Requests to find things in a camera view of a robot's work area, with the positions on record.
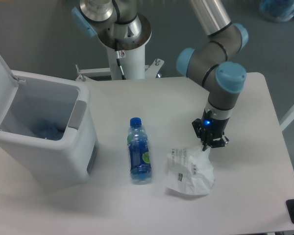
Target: water bottle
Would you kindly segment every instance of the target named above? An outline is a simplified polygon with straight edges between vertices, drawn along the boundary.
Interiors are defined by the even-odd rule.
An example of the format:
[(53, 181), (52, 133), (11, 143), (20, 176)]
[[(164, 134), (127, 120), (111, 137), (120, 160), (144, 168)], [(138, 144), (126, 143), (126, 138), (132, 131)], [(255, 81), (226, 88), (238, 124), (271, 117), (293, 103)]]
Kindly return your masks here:
[(294, 0), (262, 0), (259, 10), (269, 21), (286, 22), (294, 16)]
[(148, 139), (139, 117), (130, 120), (127, 146), (131, 160), (130, 175), (134, 181), (146, 181), (151, 178)]

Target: white trash bin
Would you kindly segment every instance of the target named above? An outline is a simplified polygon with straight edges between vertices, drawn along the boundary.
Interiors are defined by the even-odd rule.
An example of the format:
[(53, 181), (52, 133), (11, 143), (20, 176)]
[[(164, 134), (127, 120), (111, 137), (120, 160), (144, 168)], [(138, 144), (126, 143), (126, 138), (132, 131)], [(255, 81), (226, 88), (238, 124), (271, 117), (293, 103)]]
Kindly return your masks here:
[[(98, 148), (89, 102), (85, 84), (11, 71), (0, 56), (0, 147), (33, 174), (87, 181)], [(39, 138), (43, 122), (62, 138)]]

